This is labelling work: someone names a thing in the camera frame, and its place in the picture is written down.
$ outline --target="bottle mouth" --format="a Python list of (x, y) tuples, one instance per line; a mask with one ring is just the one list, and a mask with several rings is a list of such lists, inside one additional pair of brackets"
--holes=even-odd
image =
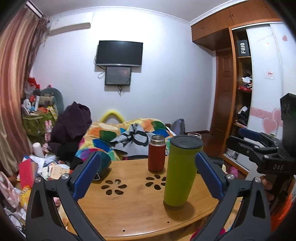
[(163, 145), (165, 144), (165, 137), (162, 135), (153, 135), (151, 137), (150, 143), (153, 145)]

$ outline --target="red thermos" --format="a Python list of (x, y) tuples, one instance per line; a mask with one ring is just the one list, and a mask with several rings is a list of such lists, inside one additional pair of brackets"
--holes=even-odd
[(148, 148), (148, 170), (161, 172), (165, 165), (165, 138), (162, 135), (151, 137)]

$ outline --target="silver bolt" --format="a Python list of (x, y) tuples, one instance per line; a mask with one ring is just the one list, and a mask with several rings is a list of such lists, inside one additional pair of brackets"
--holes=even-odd
[(35, 182), (36, 182), (36, 183), (41, 182), (41, 177), (37, 177), (37, 178), (35, 178)]
[(229, 180), (233, 180), (235, 178), (235, 176), (233, 174), (231, 174), (231, 173), (227, 174), (226, 177)]
[(68, 174), (68, 173), (64, 173), (64, 174), (62, 175), (62, 179), (66, 180), (66, 179), (68, 179), (68, 178), (69, 178), (69, 174)]
[(256, 177), (256, 178), (255, 178), (255, 182), (257, 182), (257, 183), (261, 183), (261, 179), (260, 179), (259, 177)]

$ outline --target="yellow tube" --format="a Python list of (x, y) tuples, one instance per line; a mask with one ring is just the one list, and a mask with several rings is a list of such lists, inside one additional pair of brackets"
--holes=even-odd
[(116, 110), (109, 110), (107, 111), (103, 116), (102, 118), (99, 120), (99, 122), (105, 122), (106, 119), (111, 116), (111, 115), (114, 115), (116, 116), (116, 118), (119, 120), (120, 123), (123, 123), (124, 122), (124, 118), (121, 114), (119, 114)]

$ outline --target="finger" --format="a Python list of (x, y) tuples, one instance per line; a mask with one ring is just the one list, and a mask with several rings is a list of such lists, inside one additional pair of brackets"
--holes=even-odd
[(262, 184), (264, 186), (265, 190), (271, 190), (272, 189), (272, 183), (268, 180), (266, 180), (265, 176), (260, 178), (262, 181)]
[(272, 201), (274, 199), (274, 195), (273, 194), (269, 193), (268, 191), (265, 191), (265, 193), (266, 193), (266, 196), (267, 196), (268, 201)]

